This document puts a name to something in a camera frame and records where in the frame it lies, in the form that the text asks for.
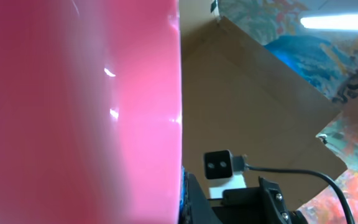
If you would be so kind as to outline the pink scoop with blue handle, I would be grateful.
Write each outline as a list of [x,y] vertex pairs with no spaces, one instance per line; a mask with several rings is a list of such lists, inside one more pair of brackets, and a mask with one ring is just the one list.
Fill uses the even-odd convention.
[[179,3],[0,0],[0,223],[177,223]]

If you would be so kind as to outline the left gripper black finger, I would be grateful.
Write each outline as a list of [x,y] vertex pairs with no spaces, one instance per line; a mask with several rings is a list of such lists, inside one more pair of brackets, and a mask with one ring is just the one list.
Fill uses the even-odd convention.
[[179,224],[222,224],[206,199],[196,177],[183,173]]

